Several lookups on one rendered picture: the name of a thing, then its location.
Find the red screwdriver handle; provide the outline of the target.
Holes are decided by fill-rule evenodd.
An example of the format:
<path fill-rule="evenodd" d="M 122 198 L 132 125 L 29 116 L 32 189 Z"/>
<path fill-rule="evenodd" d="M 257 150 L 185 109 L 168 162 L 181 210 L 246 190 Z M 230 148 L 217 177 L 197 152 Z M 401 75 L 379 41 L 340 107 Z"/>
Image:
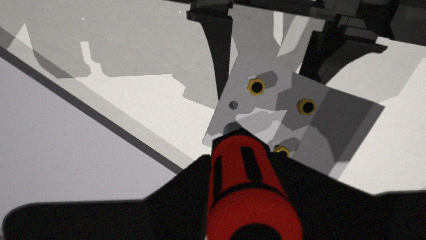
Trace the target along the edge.
<path fill-rule="evenodd" d="M 236 122 L 212 140 L 207 240 L 302 240 L 300 220 L 269 152 Z"/>

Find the grey metal bracket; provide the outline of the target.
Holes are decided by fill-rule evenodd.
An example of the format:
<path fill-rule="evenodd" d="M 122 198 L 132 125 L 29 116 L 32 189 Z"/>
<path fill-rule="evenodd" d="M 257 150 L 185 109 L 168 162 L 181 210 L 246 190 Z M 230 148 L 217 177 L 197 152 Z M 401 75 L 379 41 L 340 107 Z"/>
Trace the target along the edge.
<path fill-rule="evenodd" d="M 255 78 L 266 85 L 257 96 L 247 89 Z M 298 112 L 302 98 L 315 102 L 310 116 Z M 229 106 L 231 101 L 238 103 L 236 108 Z M 270 152 L 282 145 L 289 158 L 338 180 L 384 109 L 240 50 L 202 144 L 212 148 L 212 140 L 236 122 Z"/>

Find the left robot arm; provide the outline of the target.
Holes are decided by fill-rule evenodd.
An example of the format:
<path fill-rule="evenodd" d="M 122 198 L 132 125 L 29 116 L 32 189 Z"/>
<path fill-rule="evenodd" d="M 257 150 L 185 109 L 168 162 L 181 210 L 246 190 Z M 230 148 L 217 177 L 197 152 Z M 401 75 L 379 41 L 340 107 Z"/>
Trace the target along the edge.
<path fill-rule="evenodd" d="M 373 5 L 386 5 L 391 0 L 360 0 L 363 3 L 373 4 Z"/>

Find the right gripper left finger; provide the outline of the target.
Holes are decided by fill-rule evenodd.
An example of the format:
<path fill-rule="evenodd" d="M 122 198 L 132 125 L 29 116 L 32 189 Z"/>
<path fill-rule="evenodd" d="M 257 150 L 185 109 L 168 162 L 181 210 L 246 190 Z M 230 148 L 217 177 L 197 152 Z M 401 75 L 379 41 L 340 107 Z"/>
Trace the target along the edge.
<path fill-rule="evenodd" d="M 205 240 L 211 155 L 144 199 L 40 202 L 3 219 L 5 240 Z"/>

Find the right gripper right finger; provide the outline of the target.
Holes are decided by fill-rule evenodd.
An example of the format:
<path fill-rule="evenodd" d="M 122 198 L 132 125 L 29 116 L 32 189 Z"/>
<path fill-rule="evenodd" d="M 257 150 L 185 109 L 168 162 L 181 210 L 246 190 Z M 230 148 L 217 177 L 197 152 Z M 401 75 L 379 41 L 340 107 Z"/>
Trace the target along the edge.
<path fill-rule="evenodd" d="M 300 219 L 302 240 L 426 237 L 426 190 L 373 195 L 279 152 L 268 159 Z"/>

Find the yellow hex nut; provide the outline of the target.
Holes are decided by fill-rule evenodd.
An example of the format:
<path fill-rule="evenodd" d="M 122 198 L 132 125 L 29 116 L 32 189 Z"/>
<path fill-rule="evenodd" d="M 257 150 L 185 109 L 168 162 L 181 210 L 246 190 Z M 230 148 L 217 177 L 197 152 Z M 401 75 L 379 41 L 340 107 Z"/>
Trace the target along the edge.
<path fill-rule="evenodd" d="M 297 104 L 298 112 L 302 115 L 311 115 L 316 110 L 314 100 L 302 98 Z"/>
<path fill-rule="evenodd" d="M 255 78 L 249 80 L 247 89 L 253 96 L 257 96 L 263 94 L 265 87 L 266 85 L 260 78 Z"/>
<path fill-rule="evenodd" d="M 286 148 L 286 147 L 284 147 L 284 146 L 282 146 L 282 145 L 279 145 L 279 146 L 275 147 L 273 149 L 273 152 L 279 152 L 279 153 L 281 153 L 281 154 L 283 154 L 283 155 L 285 155 L 287 157 L 289 157 L 289 154 L 290 154 L 289 149 Z"/>

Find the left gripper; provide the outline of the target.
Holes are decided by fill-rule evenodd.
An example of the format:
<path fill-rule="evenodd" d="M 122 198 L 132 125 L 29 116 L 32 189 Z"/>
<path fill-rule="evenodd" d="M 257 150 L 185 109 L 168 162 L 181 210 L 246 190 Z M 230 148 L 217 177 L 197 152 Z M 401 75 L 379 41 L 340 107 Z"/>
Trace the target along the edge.
<path fill-rule="evenodd" d="M 229 77 L 233 19 L 228 10 L 233 4 L 327 20 L 322 32 L 312 31 L 299 71 L 324 85 L 347 64 L 369 53 L 384 52 L 388 46 L 377 44 L 378 36 L 426 46 L 426 0 L 391 0 L 386 5 L 360 0 L 166 1 L 191 3 L 187 20 L 199 22 L 204 30 L 218 102 Z"/>

